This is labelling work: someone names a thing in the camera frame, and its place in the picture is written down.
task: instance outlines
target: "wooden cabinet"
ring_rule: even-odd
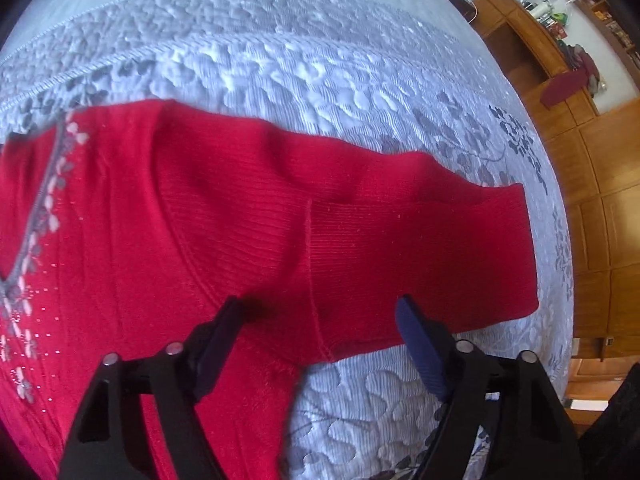
[[[586,431],[595,424],[596,420],[600,418],[600,415],[602,415],[602,412],[594,412],[590,410],[572,410],[571,408],[565,408],[564,410],[571,419],[571,422],[574,425],[575,434],[578,437],[583,436]]]
[[[604,361],[592,359],[571,359],[569,381],[564,393],[573,400],[609,400],[622,386],[629,370],[638,362],[638,355],[609,358]],[[592,419],[588,413],[577,410],[572,420],[590,425]]]
[[[522,99],[558,178],[581,351],[640,354],[640,98],[602,116],[585,89],[544,107],[549,77],[569,70],[556,42],[515,0],[476,5],[472,25]]]

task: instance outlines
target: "sweater cuff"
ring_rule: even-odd
[[[475,205],[314,201],[310,260],[314,316],[336,360],[402,344],[394,309],[403,294],[452,333],[538,307],[520,185]]]

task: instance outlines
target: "red sweater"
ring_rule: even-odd
[[[230,294],[250,317],[198,414],[234,480],[278,478],[305,366],[402,343],[399,295],[452,332],[538,306],[522,186],[174,102],[92,108],[12,139],[0,203],[0,416],[43,480],[101,356],[152,355]]]

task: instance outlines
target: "bed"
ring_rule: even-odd
[[[0,143],[75,107],[148,98],[423,150],[482,186],[524,184],[540,307],[465,337],[499,356],[537,352],[562,395],[573,324],[562,197],[522,103],[447,0],[33,0],[0,53]],[[313,366],[283,477],[410,478],[442,413],[403,346]],[[487,450],[479,431],[468,478]]]

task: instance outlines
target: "black bracket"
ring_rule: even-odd
[[[242,304],[228,298],[184,344],[135,361],[105,356],[74,419],[59,480],[157,480],[140,395],[155,397],[177,477],[225,480],[194,406],[215,386],[241,326]]]
[[[485,355],[426,319],[409,296],[398,301],[396,321],[425,386],[448,405],[414,480],[463,479],[488,393],[499,394],[498,421],[483,480],[582,480],[574,427],[534,352]]]

